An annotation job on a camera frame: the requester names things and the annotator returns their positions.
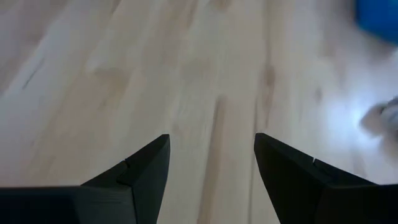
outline light wood grain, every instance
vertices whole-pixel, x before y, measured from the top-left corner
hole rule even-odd
[[[396,48],[344,0],[0,1],[0,185],[79,185],[171,135],[158,223],[279,223],[265,132],[378,184]]]

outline black object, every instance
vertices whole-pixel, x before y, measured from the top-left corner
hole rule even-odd
[[[254,152],[281,224],[398,223],[398,185],[377,185],[257,133]]]
[[[164,134],[82,186],[0,189],[0,223],[156,224],[169,160]]]

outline wooden floor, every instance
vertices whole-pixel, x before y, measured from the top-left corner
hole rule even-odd
[[[395,47],[347,0],[0,1],[0,185],[78,185],[171,135],[158,223],[278,223],[255,132],[398,182]]]

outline blue object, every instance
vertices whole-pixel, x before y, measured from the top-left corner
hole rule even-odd
[[[356,0],[356,20],[363,29],[398,44],[398,0]]]

